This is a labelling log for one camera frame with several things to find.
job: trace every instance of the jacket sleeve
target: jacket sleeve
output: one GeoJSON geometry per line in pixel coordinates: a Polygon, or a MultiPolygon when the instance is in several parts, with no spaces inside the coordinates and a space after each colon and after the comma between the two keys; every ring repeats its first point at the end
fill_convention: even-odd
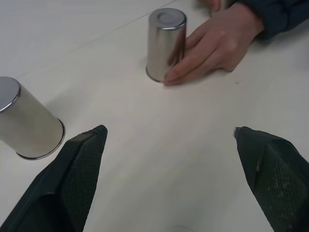
{"type": "Polygon", "coordinates": [[[309,18],[309,0],[237,0],[247,5],[264,23],[261,39],[270,39],[309,18]]]}

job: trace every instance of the wrist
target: wrist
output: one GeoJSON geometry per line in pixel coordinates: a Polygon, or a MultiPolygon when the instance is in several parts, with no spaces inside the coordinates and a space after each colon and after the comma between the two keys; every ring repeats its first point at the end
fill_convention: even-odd
{"type": "Polygon", "coordinates": [[[230,7],[235,11],[236,15],[241,18],[243,22],[246,22],[247,31],[253,36],[257,36],[264,30],[263,21],[245,4],[235,3],[230,7]]]}

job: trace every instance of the human hand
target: human hand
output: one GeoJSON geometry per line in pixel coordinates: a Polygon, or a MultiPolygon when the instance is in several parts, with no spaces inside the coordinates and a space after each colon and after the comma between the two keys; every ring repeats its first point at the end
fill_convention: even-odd
{"type": "Polygon", "coordinates": [[[217,12],[221,8],[220,0],[198,0],[199,2],[205,3],[207,6],[211,7],[214,12],[217,12]]]}
{"type": "Polygon", "coordinates": [[[203,23],[186,39],[190,51],[170,70],[164,84],[182,84],[218,68],[234,70],[263,29],[262,21],[247,6],[234,4],[203,23]]]}

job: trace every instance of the table surface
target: table surface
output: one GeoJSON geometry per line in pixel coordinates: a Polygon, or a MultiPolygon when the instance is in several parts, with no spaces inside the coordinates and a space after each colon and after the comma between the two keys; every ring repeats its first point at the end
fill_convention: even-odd
{"type": "MultiPolygon", "coordinates": [[[[191,0],[3,1],[1,75],[65,123],[65,140],[108,128],[85,232],[270,232],[233,129],[284,137],[309,159],[308,23],[254,43],[231,73],[167,88],[145,73],[148,14],[160,7],[183,10],[188,33],[208,18],[191,0]]],[[[0,223],[56,154],[27,161],[0,141],[0,223]]]]}

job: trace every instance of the dark sleeve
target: dark sleeve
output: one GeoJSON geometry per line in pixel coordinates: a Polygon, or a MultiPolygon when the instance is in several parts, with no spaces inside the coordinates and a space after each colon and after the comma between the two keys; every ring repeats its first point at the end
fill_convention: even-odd
{"type": "Polygon", "coordinates": [[[259,36],[270,39],[280,32],[291,30],[309,18],[309,0],[236,0],[247,5],[264,22],[259,36]]]}

